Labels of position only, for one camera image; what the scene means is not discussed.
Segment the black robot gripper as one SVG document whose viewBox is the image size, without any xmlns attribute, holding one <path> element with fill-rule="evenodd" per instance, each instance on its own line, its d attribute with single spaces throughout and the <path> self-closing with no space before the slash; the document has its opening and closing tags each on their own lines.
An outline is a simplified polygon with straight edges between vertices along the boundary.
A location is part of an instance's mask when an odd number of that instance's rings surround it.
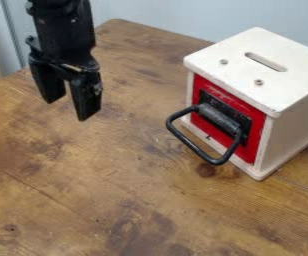
<svg viewBox="0 0 308 256">
<path fill-rule="evenodd" d="M 26 0 L 36 37 L 26 39 L 31 47 L 29 70 L 43 100 L 51 104 L 65 95 L 64 81 L 52 66 L 80 69 L 69 81 L 77 120 L 87 120 L 101 106 L 99 63 L 91 55 L 95 47 L 89 0 Z"/>
</svg>

